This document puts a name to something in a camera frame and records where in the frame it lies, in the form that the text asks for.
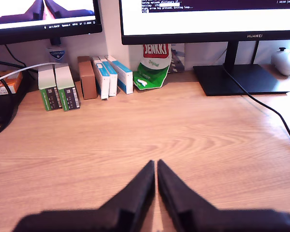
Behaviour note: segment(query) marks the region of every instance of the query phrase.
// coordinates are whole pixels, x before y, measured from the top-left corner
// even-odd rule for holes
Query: black device
[[[290,1],[119,0],[119,6],[123,44],[228,42],[224,68],[244,89],[287,92],[259,65],[234,64],[239,41],[290,40]],[[221,66],[193,68],[206,95],[244,94]]]
[[[26,72],[23,72],[23,79],[18,87],[18,90],[13,94],[13,105],[14,105],[14,115],[16,115],[18,106],[29,91],[30,87],[33,85],[34,81],[29,77]],[[0,95],[0,124],[3,124],[7,120],[10,121],[9,107],[11,105],[11,99],[9,95]]]
[[[290,232],[290,213],[220,210],[190,189],[162,160],[157,173],[159,193],[178,232]],[[155,165],[151,160],[99,209],[25,216],[13,232],[138,232],[154,196]]]
[[[101,31],[98,0],[0,1],[0,45]]]

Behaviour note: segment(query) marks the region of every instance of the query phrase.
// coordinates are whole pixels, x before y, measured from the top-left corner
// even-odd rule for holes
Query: barcode
[[[59,98],[58,90],[57,90],[56,87],[54,87],[54,91],[55,91],[55,94],[56,94],[56,98],[57,98],[57,101],[58,101],[59,108],[61,108],[62,105],[61,105],[61,101],[60,101],[60,98]]]
[[[72,88],[72,90],[73,90],[73,94],[74,94],[74,98],[75,98],[76,107],[79,108],[79,103],[78,103],[78,98],[77,98],[77,94],[76,94],[76,89]]]

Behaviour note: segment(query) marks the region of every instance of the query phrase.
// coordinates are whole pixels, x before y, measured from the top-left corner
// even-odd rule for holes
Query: desk surface
[[[290,93],[258,99],[290,126]],[[206,97],[186,72],[161,89],[70,112],[46,112],[38,91],[27,94],[0,134],[0,232],[45,209],[97,208],[150,159],[164,159],[219,208],[290,211],[290,138],[280,119],[248,97]],[[157,194],[150,212],[143,231],[174,231]]]

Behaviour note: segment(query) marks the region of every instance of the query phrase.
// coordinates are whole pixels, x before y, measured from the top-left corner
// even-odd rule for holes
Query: monitor bezel
[[[96,23],[85,27],[44,30],[39,26],[0,30],[0,45],[102,32],[98,0],[93,0]]]
[[[119,14],[121,27],[121,41],[123,45],[290,40],[290,30],[243,31],[243,32],[236,31],[236,32],[162,34],[162,35],[124,35],[121,1],[122,0],[119,0]]]

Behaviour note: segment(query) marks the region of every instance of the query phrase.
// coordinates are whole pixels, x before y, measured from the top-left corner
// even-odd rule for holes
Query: red label
[[[144,44],[145,58],[167,58],[169,56],[169,44]]]

